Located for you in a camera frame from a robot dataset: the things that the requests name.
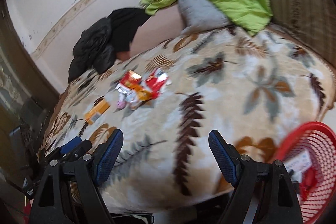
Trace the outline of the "orange box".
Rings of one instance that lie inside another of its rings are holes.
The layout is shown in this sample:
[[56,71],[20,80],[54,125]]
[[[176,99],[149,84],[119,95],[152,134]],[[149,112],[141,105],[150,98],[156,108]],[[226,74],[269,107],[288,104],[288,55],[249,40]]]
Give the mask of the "orange box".
[[100,101],[94,103],[94,106],[85,114],[85,121],[89,125],[94,124],[109,108],[109,102],[105,98],[102,98]]

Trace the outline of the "dark red wrapper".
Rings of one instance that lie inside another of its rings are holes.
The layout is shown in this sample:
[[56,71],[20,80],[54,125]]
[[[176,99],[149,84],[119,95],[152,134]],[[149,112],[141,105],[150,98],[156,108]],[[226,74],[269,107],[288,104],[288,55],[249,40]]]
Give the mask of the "dark red wrapper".
[[302,181],[299,183],[299,190],[300,190],[300,200],[304,202],[307,200],[310,192],[314,189],[317,185],[317,178],[316,178],[317,171],[315,168],[310,167],[306,172],[302,175]]

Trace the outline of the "pink small wrapper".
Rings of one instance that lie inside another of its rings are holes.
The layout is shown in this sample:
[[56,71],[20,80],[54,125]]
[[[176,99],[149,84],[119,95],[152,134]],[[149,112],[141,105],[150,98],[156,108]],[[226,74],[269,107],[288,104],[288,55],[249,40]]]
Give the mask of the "pink small wrapper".
[[126,100],[118,100],[117,102],[117,108],[118,110],[124,109],[126,106]]

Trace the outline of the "orange white snack bag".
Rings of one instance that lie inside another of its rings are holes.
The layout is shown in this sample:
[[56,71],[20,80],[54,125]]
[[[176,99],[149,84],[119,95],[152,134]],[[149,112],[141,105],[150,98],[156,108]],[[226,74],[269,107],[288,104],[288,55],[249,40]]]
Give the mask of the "orange white snack bag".
[[146,90],[140,85],[136,85],[133,89],[128,91],[125,100],[131,110],[137,109],[143,102],[149,101],[153,98],[152,92]]

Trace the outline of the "red cigarette pack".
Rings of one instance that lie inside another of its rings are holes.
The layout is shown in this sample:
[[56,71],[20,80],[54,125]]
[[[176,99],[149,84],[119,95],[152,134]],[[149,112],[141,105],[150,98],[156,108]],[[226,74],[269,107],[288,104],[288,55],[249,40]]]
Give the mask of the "red cigarette pack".
[[134,71],[128,71],[125,73],[115,89],[120,93],[127,94],[136,85],[139,85],[141,83],[141,80],[141,75],[135,73]]

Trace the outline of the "torn red white carton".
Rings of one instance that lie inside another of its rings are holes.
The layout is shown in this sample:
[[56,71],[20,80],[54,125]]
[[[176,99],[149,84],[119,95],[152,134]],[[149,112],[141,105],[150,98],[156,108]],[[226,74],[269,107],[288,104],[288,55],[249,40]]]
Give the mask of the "torn red white carton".
[[171,79],[162,68],[157,68],[145,79],[144,85],[150,91],[151,97],[156,99],[171,85]]

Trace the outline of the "long white box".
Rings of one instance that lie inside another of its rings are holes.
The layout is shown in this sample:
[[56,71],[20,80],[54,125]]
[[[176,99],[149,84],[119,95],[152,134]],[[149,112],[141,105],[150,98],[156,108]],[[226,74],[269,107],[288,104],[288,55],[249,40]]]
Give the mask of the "long white box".
[[309,151],[307,149],[301,151],[299,154],[285,161],[284,165],[287,171],[292,170],[294,173],[306,172],[312,166]]

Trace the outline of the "wooden glass door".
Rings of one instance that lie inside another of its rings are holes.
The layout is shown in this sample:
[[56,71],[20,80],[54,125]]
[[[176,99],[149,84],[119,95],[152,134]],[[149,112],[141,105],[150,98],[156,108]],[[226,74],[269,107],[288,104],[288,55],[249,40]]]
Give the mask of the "wooden glass door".
[[59,94],[41,74],[19,41],[6,0],[1,0],[1,168],[21,184],[10,132],[26,124],[42,140]]

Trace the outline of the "red plastic basket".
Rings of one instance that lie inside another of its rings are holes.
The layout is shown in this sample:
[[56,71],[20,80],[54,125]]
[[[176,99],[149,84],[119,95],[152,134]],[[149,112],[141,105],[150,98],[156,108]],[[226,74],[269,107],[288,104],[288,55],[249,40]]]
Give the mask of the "red plastic basket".
[[273,158],[294,172],[303,222],[322,223],[335,206],[333,130],[321,122],[304,123],[282,141]]

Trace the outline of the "black puffer jacket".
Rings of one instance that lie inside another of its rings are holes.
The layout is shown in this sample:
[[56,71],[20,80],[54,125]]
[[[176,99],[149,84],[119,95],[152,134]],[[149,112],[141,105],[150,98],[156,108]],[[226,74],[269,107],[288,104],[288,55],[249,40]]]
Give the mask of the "black puffer jacket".
[[75,44],[68,69],[68,83],[78,79],[88,69],[98,74],[106,72],[116,61],[112,45],[112,26],[109,18],[102,18],[81,33]]

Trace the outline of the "leaf pattern blanket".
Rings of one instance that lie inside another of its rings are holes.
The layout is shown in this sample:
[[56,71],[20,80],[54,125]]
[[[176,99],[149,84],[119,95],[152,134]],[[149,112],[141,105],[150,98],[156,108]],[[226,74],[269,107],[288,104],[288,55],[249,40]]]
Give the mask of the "leaf pattern blanket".
[[[171,85],[135,110],[127,103],[118,110],[126,94],[115,88],[125,73],[141,75],[145,88],[157,68]],[[84,116],[102,98],[110,108],[89,125]],[[54,120],[71,118],[56,139],[63,145],[79,136],[97,147],[120,129],[122,150],[100,188],[106,206],[113,213],[161,211],[231,190],[210,151],[210,131],[269,161],[292,129],[322,119],[334,98],[334,69],[301,42],[274,27],[254,37],[231,27],[168,40],[101,75],[86,71],[60,102]]]

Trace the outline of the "black cloth garment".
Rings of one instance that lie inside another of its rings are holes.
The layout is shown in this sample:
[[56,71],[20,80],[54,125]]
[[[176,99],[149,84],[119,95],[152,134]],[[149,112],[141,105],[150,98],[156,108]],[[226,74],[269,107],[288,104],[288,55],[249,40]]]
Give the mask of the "black cloth garment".
[[150,17],[151,15],[140,8],[117,9],[107,16],[112,28],[110,42],[115,53],[130,51],[130,44],[138,28]]

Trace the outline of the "grey quilted pillow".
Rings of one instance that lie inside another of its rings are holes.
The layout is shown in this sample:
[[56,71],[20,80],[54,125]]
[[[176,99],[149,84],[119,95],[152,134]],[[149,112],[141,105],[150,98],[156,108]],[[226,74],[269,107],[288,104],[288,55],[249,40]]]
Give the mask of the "grey quilted pillow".
[[178,9],[185,23],[182,35],[227,27],[230,19],[208,0],[178,0]]

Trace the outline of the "striped sofa cushion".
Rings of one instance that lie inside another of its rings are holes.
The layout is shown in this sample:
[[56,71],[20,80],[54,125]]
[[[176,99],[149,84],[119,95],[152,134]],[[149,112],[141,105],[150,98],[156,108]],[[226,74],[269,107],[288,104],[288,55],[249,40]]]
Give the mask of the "striped sofa cushion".
[[270,0],[273,22],[335,66],[333,0]]

